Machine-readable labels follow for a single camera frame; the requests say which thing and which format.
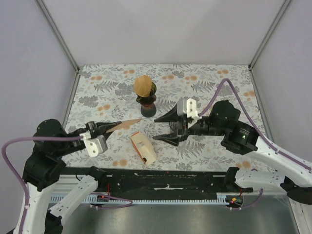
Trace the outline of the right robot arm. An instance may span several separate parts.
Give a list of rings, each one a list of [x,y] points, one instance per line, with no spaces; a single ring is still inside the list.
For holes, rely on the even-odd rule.
[[[194,99],[180,100],[172,110],[155,119],[155,122],[175,124],[175,129],[154,139],[178,146],[188,136],[222,136],[221,146],[227,151],[259,160],[275,169],[274,172],[260,172],[230,167],[223,179],[227,191],[284,190],[292,200],[310,205],[312,164],[240,121],[240,114],[239,109],[223,100],[213,105],[209,116],[201,117],[195,110]]]

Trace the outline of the brown paper coffee filter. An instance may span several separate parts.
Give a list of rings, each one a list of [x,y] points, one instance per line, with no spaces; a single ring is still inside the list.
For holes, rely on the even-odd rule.
[[[147,75],[137,77],[134,82],[134,92],[143,98],[146,98],[150,95],[151,87],[152,79]]]

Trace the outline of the olive green dripper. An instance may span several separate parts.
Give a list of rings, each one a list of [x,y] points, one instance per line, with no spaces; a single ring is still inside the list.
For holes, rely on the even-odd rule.
[[[150,93],[148,97],[137,96],[136,102],[141,105],[148,106],[152,105],[156,101],[156,85],[152,82]]]

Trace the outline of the grey clear dripper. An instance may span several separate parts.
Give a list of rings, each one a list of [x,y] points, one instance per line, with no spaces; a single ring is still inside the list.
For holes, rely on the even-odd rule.
[[[169,127],[170,127],[170,133],[173,133],[173,132],[176,132],[177,130],[182,129],[182,125],[180,122],[170,122]]]

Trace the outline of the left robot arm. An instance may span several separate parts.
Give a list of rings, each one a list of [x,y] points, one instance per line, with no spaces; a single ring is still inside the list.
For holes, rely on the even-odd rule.
[[[20,137],[6,142],[1,149],[2,157],[24,190],[23,205],[18,223],[10,231],[12,234],[59,234],[69,216],[92,192],[103,191],[107,187],[106,174],[92,166],[75,188],[60,202],[49,208],[49,200],[66,163],[63,156],[87,150],[90,157],[104,153],[108,147],[106,140],[111,129],[118,122],[90,121],[84,128],[67,133],[56,119],[43,121],[32,137]],[[23,174],[19,175],[6,154],[13,143],[33,141],[32,154],[27,159]]]

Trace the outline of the red grey coffee server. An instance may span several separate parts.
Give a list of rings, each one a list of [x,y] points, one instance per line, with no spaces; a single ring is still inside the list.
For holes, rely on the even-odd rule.
[[[150,118],[156,114],[156,106],[154,102],[151,103],[141,103],[141,114],[144,117]]]

